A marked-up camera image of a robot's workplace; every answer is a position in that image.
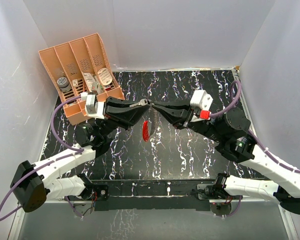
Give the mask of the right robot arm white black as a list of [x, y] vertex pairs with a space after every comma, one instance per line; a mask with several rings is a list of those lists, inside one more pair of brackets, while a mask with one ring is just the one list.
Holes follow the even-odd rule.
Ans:
[[300, 215], [300, 170], [276, 158], [250, 130], [251, 122], [238, 107], [211, 113], [209, 105], [186, 102], [155, 102], [157, 110], [176, 129], [190, 129], [217, 143], [215, 150], [225, 159], [251, 168], [265, 180], [219, 173], [212, 185], [197, 188], [206, 199], [247, 196], [280, 205]]

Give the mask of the red keyring with keys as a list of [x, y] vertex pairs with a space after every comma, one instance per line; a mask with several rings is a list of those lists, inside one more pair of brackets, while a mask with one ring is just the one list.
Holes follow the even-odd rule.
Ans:
[[150, 137], [156, 132], [159, 124], [158, 112], [151, 108], [149, 110], [148, 119], [142, 125], [142, 139], [148, 142]]

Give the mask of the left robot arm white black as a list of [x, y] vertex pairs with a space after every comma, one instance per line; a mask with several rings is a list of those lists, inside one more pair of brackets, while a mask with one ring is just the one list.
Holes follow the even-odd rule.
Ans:
[[108, 97], [98, 101], [96, 95], [83, 92], [71, 101], [85, 102], [85, 111], [92, 122], [82, 122], [75, 128], [75, 145], [70, 146], [56, 133], [54, 120], [50, 129], [65, 150], [45, 160], [19, 164], [10, 185], [10, 192], [17, 198], [19, 207], [26, 213], [40, 208], [47, 200], [75, 196], [83, 200], [101, 195], [85, 175], [62, 176], [106, 153], [112, 143], [109, 135], [117, 128], [129, 130], [151, 107], [151, 101], [143, 98], [128, 101]]

